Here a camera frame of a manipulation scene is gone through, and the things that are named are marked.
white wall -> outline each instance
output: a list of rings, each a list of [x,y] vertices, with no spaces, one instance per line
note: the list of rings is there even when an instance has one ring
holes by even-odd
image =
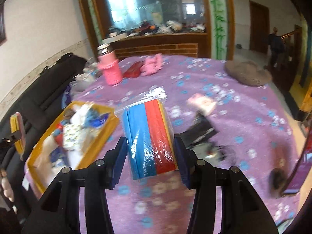
[[[87,38],[78,0],[6,0],[0,46],[0,100],[34,68]],[[80,50],[89,58],[89,45]]]
[[[251,0],[269,8],[270,31],[278,28],[278,34],[294,30],[294,25],[301,25],[300,15],[290,0]],[[234,0],[235,9],[235,44],[249,49],[250,8],[249,0]]]

yellow tray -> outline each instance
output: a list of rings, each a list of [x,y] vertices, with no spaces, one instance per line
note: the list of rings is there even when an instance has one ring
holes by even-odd
[[[73,101],[70,103],[66,108],[71,108],[73,105],[79,105],[82,106],[86,102],[81,102],[81,101]],[[113,133],[115,130],[116,126],[119,123],[119,119],[114,115],[114,109],[107,107],[107,106],[102,106],[102,105],[97,105],[93,104],[92,106],[95,110],[97,110],[100,114],[103,113],[109,113],[109,117],[107,121],[105,122],[103,128],[99,132],[98,136],[93,140],[93,142],[90,144],[90,146],[87,148],[85,151],[82,159],[80,160],[80,163],[76,167],[76,170],[86,168],[88,167],[92,162],[95,161],[96,156],[99,154],[103,146],[105,145],[108,137]],[[52,123],[52,125],[46,130],[46,132],[41,136],[39,142],[37,145],[33,148],[32,153],[29,156],[29,159],[27,161],[28,169],[29,172],[34,180],[35,185],[37,186],[38,190],[41,193],[44,193],[46,190],[46,187],[42,184],[37,172],[36,172],[36,167],[34,166],[36,159],[38,156],[41,154],[42,150],[42,144],[43,141],[52,134],[52,132],[56,129],[57,124],[59,124],[64,118],[64,112],[65,110],[55,119],[55,121]]]

metal screw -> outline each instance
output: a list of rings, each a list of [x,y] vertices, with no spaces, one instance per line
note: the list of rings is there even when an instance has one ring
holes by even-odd
[[[196,161],[196,164],[198,164],[198,165],[200,165],[200,166],[203,166],[203,165],[206,164],[206,161],[205,161],[205,160],[202,160],[202,159],[198,159],[198,160]]]
[[[69,167],[64,167],[64,168],[62,169],[62,173],[64,173],[64,174],[69,173],[70,170],[71,170],[71,169],[70,169]]]
[[[104,160],[103,159],[98,159],[98,160],[96,160],[96,165],[97,166],[101,166],[101,165],[103,165],[104,164]]]
[[[232,166],[231,167],[231,171],[234,173],[238,173],[239,172],[239,168],[237,166]]]

stuffed toy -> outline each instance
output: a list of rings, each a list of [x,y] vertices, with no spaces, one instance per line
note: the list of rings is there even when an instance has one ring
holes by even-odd
[[[141,75],[147,76],[155,74],[163,68],[162,54],[156,54],[154,57],[147,57],[144,65],[141,67]]]

colored paper stack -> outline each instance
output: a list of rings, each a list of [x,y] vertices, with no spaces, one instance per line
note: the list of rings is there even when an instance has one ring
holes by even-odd
[[[133,179],[177,169],[165,110],[157,99],[124,110]]]

